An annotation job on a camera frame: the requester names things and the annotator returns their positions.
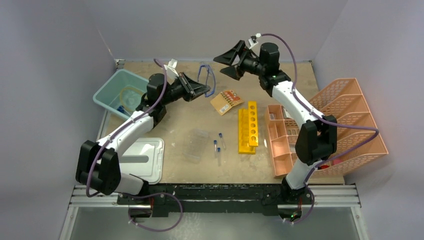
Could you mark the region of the yellow rubber tube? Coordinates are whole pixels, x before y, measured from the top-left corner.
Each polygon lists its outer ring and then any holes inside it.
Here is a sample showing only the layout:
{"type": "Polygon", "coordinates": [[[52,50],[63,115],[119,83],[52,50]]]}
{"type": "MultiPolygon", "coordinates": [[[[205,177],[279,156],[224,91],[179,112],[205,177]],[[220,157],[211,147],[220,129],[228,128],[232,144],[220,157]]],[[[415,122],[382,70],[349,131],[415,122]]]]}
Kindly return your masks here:
{"type": "Polygon", "coordinates": [[[141,97],[144,93],[132,86],[124,87],[119,93],[120,104],[129,111],[134,111],[140,104],[141,97]]]}

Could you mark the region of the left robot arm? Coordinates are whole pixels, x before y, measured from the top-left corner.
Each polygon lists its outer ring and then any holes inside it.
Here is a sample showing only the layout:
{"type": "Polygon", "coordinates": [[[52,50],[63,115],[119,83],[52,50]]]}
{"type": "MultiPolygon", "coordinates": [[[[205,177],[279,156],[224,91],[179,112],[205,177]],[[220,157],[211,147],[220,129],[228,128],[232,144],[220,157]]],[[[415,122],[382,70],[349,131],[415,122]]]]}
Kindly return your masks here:
{"type": "Polygon", "coordinates": [[[167,113],[166,106],[179,99],[190,102],[210,91],[210,86],[176,75],[172,83],[166,74],[149,77],[146,92],[131,116],[109,135],[85,141],[80,148],[75,179],[86,186],[85,194],[121,193],[138,205],[149,199],[149,182],[121,170],[119,159],[143,134],[156,127],[167,113]]]}

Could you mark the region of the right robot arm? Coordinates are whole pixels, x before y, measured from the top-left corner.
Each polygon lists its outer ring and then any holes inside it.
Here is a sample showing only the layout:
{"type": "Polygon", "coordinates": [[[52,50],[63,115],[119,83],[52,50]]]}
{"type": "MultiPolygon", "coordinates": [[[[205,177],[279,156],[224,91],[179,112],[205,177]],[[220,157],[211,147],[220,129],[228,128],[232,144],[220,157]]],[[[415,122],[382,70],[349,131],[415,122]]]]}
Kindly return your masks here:
{"type": "Polygon", "coordinates": [[[299,128],[295,153],[297,161],[283,178],[280,196],[288,204],[300,198],[307,185],[310,171],[329,158],[337,149],[337,120],[314,110],[312,105],[297,93],[295,83],[280,69],[279,47],[272,42],[260,45],[259,54],[253,52],[255,39],[240,40],[213,61],[225,65],[220,72],[234,80],[245,73],[258,76],[261,88],[277,100],[290,114],[299,128]]]}

